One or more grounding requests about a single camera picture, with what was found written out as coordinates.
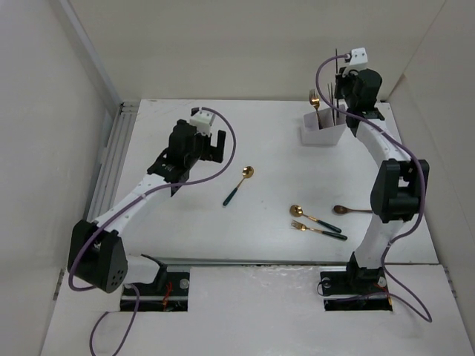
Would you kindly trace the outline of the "silver chopstick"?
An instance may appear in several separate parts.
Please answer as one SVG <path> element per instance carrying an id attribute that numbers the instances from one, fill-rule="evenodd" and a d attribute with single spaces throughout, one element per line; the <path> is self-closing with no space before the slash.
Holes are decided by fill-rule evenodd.
<path id="1" fill-rule="evenodd" d="M 328 90 L 329 99 L 330 99 L 330 103 L 331 103 L 331 107 L 332 107 L 332 114 L 334 115 L 334 110 L 333 110 L 334 96 L 333 96 L 333 84 L 332 84 L 332 82 L 327 84 L 327 90 Z"/>

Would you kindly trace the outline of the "gold fork green handle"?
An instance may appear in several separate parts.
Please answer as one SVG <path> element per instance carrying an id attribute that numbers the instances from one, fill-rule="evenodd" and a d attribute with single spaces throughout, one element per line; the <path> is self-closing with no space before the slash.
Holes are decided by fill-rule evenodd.
<path id="1" fill-rule="evenodd" d="M 294 228 L 294 229 L 297 229 L 299 231 L 312 231 L 312 232 L 315 232 L 317 234 L 322 234 L 322 235 L 325 235 L 325 236 L 328 236 L 328 237 L 332 237 L 332 238 L 335 238 L 337 240 L 341 240 L 341 241 L 346 241 L 348 240 L 348 237 L 343 235 L 343 234 L 339 234 L 339 233 L 336 233 L 336 232 L 331 232 L 331 231 L 324 231 L 324 230 L 321 230 L 321 229 L 317 229 L 317 228 L 310 228 L 310 227 L 307 227 L 306 225 L 304 225 L 303 223 L 301 222 L 298 222 L 296 220 L 292 220 L 291 221 L 291 226 Z"/>
<path id="2" fill-rule="evenodd" d="M 318 97 L 315 89 L 310 89 L 309 90 L 309 103 L 315 109 L 315 116 L 316 116 L 316 119 L 317 119 L 318 128 L 322 129 L 321 118 L 320 118 L 320 115 L 319 115 L 320 98 Z"/>

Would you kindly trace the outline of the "gold spoon green handle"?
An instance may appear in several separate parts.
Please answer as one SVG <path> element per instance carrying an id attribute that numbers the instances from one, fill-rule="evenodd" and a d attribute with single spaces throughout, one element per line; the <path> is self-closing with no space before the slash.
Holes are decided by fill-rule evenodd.
<path id="1" fill-rule="evenodd" d="M 246 179 L 249 179 L 253 176 L 255 172 L 255 169 L 252 167 L 252 166 L 246 166 L 243 170 L 242 170 L 242 178 L 240 180 L 240 182 L 235 186 L 235 188 L 231 191 L 231 193 L 225 198 L 225 200 L 223 201 L 223 204 L 222 206 L 223 207 L 226 207 L 232 200 L 232 198 L 234 197 L 234 195 L 236 195 L 236 193 L 238 192 L 240 186 L 243 184 L 243 182 L 246 180 Z"/>
<path id="2" fill-rule="evenodd" d="M 342 230 L 334 225 L 329 224 L 328 222 L 324 222 L 323 220 L 317 219 L 316 217 L 307 215 L 303 212 L 303 209 L 299 205 L 292 205 L 289 209 L 289 212 L 292 216 L 294 217 L 306 217 L 309 220 L 312 220 L 315 223 L 318 223 L 319 225 L 322 225 L 325 228 L 328 228 L 329 230 L 335 232 L 335 233 L 341 233 Z"/>

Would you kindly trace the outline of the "black chopstick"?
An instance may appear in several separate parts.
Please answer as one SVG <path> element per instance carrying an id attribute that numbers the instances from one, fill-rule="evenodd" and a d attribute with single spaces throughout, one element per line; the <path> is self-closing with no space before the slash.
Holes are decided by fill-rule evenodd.
<path id="1" fill-rule="evenodd" d="M 335 48 L 335 56 L 338 55 L 338 48 Z M 339 74 L 338 72 L 338 59 L 335 59 L 335 76 L 337 76 Z M 338 107 L 338 100 L 336 99 L 336 94 L 335 94 L 335 89 L 336 89 L 336 79 L 335 79 L 335 88 L 332 89 L 332 94 L 333 94 L 333 104 Z M 338 111 L 334 111 L 334 123 L 336 125 L 337 123 L 337 119 L 339 118 L 339 112 Z"/>

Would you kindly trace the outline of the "brown wooden spoon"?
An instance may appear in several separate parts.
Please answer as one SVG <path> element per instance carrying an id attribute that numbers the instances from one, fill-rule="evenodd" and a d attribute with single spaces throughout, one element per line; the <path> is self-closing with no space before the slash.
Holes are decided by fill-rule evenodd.
<path id="1" fill-rule="evenodd" d="M 340 214 L 340 215 L 349 214 L 349 213 L 364 213 L 364 214 L 372 213 L 370 209 L 353 209 L 353 208 L 348 208 L 343 205 L 334 205 L 332 210 L 335 214 Z"/>

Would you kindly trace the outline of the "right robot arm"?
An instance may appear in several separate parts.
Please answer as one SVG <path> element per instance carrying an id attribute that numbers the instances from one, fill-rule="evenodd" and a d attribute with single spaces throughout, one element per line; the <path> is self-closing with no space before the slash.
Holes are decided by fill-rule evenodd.
<path id="1" fill-rule="evenodd" d="M 420 212 L 429 164 L 412 157 L 387 132 L 376 97 L 382 77 L 371 69 L 343 67 L 335 77 L 335 97 L 347 105 L 346 123 L 379 167 L 370 193 L 372 218 L 344 271 L 324 272 L 326 295 L 370 294 L 384 281 L 383 261 L 402 226 Z"/>

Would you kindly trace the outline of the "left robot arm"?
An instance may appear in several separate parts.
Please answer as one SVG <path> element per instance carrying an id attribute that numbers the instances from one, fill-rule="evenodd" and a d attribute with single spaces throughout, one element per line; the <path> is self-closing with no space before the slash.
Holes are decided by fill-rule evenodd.
<path id="1" fill-rule="evenodd" d="M 74 278 L 86 282 L 86 290 L 100 289 L 108 294 L 121 285 L 140 284 L 149 294 L 158 294 L 165 288 L 164 264 L 145 253 L 131 254 L 125 246 L 159 204 L 181 187 L 193 185 L 189 175 L 198 161 L 223 161 L 226 132 L 218 131 L 217 144 L 211 144 L 215 117 L 201 108 L 190 119 L 178 120 L 168 147 L 134 189 L 93 221 L 80 220 L 73 227 L 68 257 L 70 289 L 82 290 Z"/>

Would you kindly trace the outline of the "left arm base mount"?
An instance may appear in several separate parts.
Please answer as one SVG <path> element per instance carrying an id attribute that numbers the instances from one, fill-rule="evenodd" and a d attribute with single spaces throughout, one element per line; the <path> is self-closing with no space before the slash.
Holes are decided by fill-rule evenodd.
<path id="1" fill-rule="evenodd" d="M 140 300 L 139 312 L 187 312 L 191 269 L 186 266 L 169 266 L 166 276 L 159 282 L 135 283 Z"/>

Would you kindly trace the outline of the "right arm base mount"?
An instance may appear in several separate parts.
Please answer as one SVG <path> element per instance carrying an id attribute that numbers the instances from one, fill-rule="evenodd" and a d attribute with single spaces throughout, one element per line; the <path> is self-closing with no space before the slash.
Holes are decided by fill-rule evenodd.
<path id="1" fill-rule="evenodd" d="M 373 275 L 321 270 L 321 295 L 326 312 L 391 312 L 387 281 L 381 269 Z"/>

